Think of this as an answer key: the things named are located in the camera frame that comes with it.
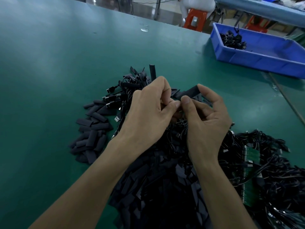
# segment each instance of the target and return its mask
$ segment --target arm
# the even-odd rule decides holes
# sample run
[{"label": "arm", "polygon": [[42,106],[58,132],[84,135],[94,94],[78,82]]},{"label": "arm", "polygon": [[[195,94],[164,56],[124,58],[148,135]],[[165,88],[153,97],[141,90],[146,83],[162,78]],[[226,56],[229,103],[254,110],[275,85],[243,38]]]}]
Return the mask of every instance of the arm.
[{"label": "arm", "polygon": [[[164,77],[158,77],[142,91],[135,91],[118,135],[29,229],[95,228],[120,177],[141,153],[160,139],[180,106],[180,101],[173,101],[170,95],[171,88]],[[160,100],[166,105],[162,110]]]},{"label": "arm", "polygon": [[222,98],[198,84],[207,104],[181,98],[188,120],[188,148],[203,191],[214,229],[257,229],[238,193],[218,164],[220,145],[231,126],[231,119]]}]

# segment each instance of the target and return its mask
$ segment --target black cable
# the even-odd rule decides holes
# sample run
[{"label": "black cable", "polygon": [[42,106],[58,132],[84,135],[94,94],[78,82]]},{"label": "black cable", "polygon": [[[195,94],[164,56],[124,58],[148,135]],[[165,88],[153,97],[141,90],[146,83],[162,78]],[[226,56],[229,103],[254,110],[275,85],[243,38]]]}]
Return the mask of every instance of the black cable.
[{"label": "black cable", "polygon": [[[160,3],[165,3],[165,2],[170,2],[170,1],[176,1],[176,0],[168,0],[168,1],[162,1]],[[148,3],[148,2],[134,2],[132,0],[133,3],[138,3],[138,4],[158,4],[158,2],[153,2],[153,3]]]}]

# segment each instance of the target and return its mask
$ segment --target green table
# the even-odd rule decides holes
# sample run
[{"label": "green table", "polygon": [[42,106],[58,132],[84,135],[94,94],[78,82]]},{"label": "green table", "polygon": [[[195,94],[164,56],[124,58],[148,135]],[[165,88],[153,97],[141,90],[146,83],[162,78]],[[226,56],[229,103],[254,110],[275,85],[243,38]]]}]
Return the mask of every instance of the green table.
[{"label": "green table", "polygon": [[209,35],[78,1],[0,0],[1,228],[27,228],[86,170],[67,147],[82,105],[149,64],[172,87],[212,88],[235,132],[282,138],[304,166],[305,128],[285,99],[261,72],[216,61]]}]

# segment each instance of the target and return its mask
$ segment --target person's left hand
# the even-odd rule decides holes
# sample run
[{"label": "person's left hand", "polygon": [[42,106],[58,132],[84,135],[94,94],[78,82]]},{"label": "person's left hand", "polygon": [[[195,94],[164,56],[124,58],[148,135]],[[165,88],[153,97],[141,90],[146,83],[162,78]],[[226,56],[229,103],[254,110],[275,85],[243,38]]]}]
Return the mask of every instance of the person's left hand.
[{"label": "person's left hand", "polygon": [[163,76],[156,78],[143,90],[136,90],[117,137],[132,143],[140,154],[147,150],[161,138],[180,106],[180,101],[174,101],[170,96],[170,85]]}]

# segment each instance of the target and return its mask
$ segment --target orange plastic stool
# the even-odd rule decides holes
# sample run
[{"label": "orange plastic stool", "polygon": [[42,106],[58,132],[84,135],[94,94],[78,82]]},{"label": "orange plastic stool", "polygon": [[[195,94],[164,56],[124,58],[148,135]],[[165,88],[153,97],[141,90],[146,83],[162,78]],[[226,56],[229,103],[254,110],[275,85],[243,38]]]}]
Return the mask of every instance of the orange plastic stool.
[{"label": "orange plastic stool", "polygon": [[261,32],[261,33],[267,33],[268,29],[266,29],[265,27],[268,25],[268,23],[270,21],[267,21],[265,23],[265,25],[261,26],[261,23],[264,21],[263,18],[261,17],[257,17],[257,16],[252,16],[252,18],[249,20],[249,22],[247,23],[245,29],[248,30],[253,30],[253,31],[257,31],[257,32]]},{"label": "orange plastic stool", "polygon": [[[201,10],[191,9],[185,20],[183,28],[202,32],[203,26],[207,20],[207,14],[207,12]],[[194,17],[197,17],[197,26],[191,25]]]}]

